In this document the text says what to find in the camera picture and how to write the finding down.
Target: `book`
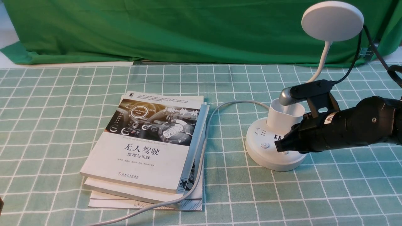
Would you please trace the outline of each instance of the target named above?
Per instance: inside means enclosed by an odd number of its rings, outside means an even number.
[[[180,210],[180,211],[194,211],[200,212],[203,210],[202,208],[203,200],[202,199],[191,199],[183,201],[183,204],[178,208],[172,208],[167,206],[162,206],[155,208],[156,210]],[[90,199],[89,207],[93,208],[115,208],[115,209],[142,209],[151,203],[137,201],[133,199]]]
[[[118,183],[112,183],[108,181],[102,181],[98,179],[92,179],[88,178],[85,182],[84,185],[88,187],[91,190],[98,191],[101,193],[108,193],[120,197],[125,197],[128,199],[134,199],[138,201],[143,201],[147,203],[159,203],[159,202],[165,202],[165,201],[172,201],[175,199],[178,199],[182,197],[186,191],[190,190],[193,187],[194,181],[195,181],[195,176],[197,175],[197,170],[199,167],[199,159],[201,157],[201,152],[202,152],[202,147],[203,147],[203,141],[205,138],[205,123],[206,123],[206,117],[208,113],[209,107],[202,106],[200,110],[200,118],[202,117],[203,119],[201,120],[203,122],[203,131],[200,139],[197,142],[197,147],[193,151],[195,154],[194,158],[192,159],[192,164],[190,165],[190,170],[189,173],[187,173],[187,182],[186,183],[181,183],[182,185],[185,185],[185,189],[181,190],[181,192],[178,193],[167,193],[167,192],[161,192],[161,191],[155,191],[152,189],[145,189],[145,188],[140,188],[140,187],[135,187],[135,186],[129,186],[129,185],[123,185],[123,184],[118,184]],[[197,190],[194,191],[192,194],[191,198],[200,198],[202,197],[202,188],[196,188]],[[173,204],[170,205],[169,207],[172,208],[177,208],[179,206],[178,204]]]
[[[203,101],[185,97],[127,93],[81,175],[177,193],[190,147],[198,145],[203,129],[197,123],[201,106]]]
[[[185,189],[185,192],[188,192],[194,185],[196,175],[198,173],[199,168],[199,159],[201,157],[202,152],[202,144],[201,147],[197,150],[197,154],[194,161],[193,170],[191,171],[191,175],[188,180],[188,186]],[[204,185],[204,169],[201,168],[200,181],[198,185],[195,187],[194,192],[189,196],[188,199],[180,202],[179,206],[163,206],[158,207],[156,210],[180,210],[180,211],[202,211],[203,204],[203,185]],[[117,209],[142,209],[152,203],[138,201],[134,199],[128,199],[121,196],[110,195],[107,193],[101,193],[97,191],[93,191],[90,196],[90,201],[88,206],[93,208],[117,208]]]

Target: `power button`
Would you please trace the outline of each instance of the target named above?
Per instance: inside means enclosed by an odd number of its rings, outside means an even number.
[[[262,144],[261,144],[261,147],[262,147],[263,149],[267,149],[267,148],[269,148],[269,144],[268,144],[268,143],[262,143]]]

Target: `desk lamp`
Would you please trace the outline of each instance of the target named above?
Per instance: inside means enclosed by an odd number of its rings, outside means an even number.
[[[320,2],[309,7],[301,19],[303,30],[311,37],[324,41],[325,46],[315,74],[321,73],[329,48],[334,41],[346,41],[363,29],[363,14],[354,6],[338,1]],[[255,121],[246,135],[246,150],[259,165],[275,171],[289,171],[298,167],[306,155],[296,151],[278,152],[275,141],[280,140],[299,123],[305,113],[300,100],[294,100],[285,88],[278,99],[272,100],[268,117]]]

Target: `table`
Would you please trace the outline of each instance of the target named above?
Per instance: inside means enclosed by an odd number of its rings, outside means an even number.
[[[269,104],[315,68],[289,65],[140,65],[0,70],[1,226],[71,226],[134,210],[88,208],[79,170],[126,90],[203,95],[214,109],[234,99]],[[325,68],[320,78],[346,69]],[[332,94],[341,109],[399,88],[376,62],[355,68]],[[205,160],[204,211],[149,211],[114,225],[375,225],[402,222],[402,147],[380,144],[308,154],[293,171],[273,172],[245,152],[248,126],[266,117],[253,104],[215,118]]]

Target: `lamp head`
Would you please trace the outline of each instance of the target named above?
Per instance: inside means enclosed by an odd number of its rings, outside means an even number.
[[[351,4],[338,1],[320,2],[309,7],[301,19],[303,30],[322,41],[346,41],[362,30],[364,17]]]

